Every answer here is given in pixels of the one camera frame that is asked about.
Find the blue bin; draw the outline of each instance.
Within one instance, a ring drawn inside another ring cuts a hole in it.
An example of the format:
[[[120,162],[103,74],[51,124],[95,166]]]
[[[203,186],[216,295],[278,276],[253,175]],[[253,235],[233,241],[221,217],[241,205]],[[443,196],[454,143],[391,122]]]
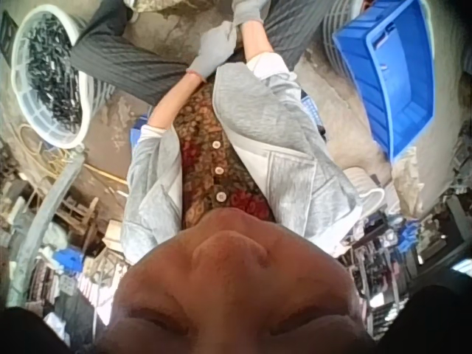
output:
[[[333,39],[390,161],[434,116],[434,63],[419,0],[379,0]]]

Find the hand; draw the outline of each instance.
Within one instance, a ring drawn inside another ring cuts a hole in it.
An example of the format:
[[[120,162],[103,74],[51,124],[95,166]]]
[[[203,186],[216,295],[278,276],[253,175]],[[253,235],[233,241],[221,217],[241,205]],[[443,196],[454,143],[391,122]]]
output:
[[[229,21],[204,33],[200,39],[198,56],[189,70],[207,79],[235,52],[236,37],[236,27]]]
[[[258,21],[263,23],[260,11],[268,0],[233,0],[233,12],[235,18],[233,24],[239,26],[247,21]]]

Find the concrete floor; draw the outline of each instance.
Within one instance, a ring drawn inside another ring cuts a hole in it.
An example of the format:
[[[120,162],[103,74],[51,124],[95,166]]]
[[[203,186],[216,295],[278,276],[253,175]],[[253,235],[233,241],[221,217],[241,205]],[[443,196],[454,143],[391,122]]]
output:
[[[6,9],[17,22],[35,6],[56,4],[73,15],[90,18],[100,0],[4,0]],[[417,159],[420,180],[425,184],[422,199],[424,209],[430,209],[451,178],[451,160],[462,121],[466,117],[458,100],[458,83],[461,74],[460,55],[465,42],[463,28],[443,8],[441,0],[428,0],[431,5],[436,46],[437,114],[426,132],[417,141]],[[198,38],[202,32],[219,24],[221,16],[216,10],[199,13],[192,18],[143,13],[140,19],[127,28],[125,35],[137,46],[158,52],[169,58],[190,62],[198,51]],[[391,165],[372,140],[363,105],[347,81],[339,77],[327,62],[322,44],[315,40],[296,67],[299,82],[316,101],[329,137],[328,150],[334,161],[343,169],[360,166],[369,174],[377,175],[382,184],[391,179]],[[6,122],[17,125],[26,122],[22,117],[10,86],[10,70],[3,58],[0,67],[0,108]],[[116,92],[107,106],[94,118],[85,140],[87,162],[121,178],[126,176],[131,160],[129,130],[136,118],[148,107],[123,92]],[[11,136],[9,129],[1,135],[12,146],[14,154],[30,178],[39,180],[41,171],[25,156]],[[110,218],[121,220],[125,199],[108,189],[127,191],[126,186],[106,178],[92,176],[84,170],[74,186],[88,201],[100,198],[102,228]]]

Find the dark pinstripe pants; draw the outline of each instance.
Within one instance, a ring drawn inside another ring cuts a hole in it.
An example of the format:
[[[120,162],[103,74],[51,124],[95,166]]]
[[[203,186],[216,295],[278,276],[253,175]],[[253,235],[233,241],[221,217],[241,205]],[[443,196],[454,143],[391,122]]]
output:
[[[265,30],[274,51],[292,70],[330,10],[333,0],[273,0]],[[187,64],[161,58],[122,37],[128,22],[122,0],[103,0],[72,49],[72,65],[149,103],[158,101],[185,74]],[[242,61],[239,49],[229,61]]]

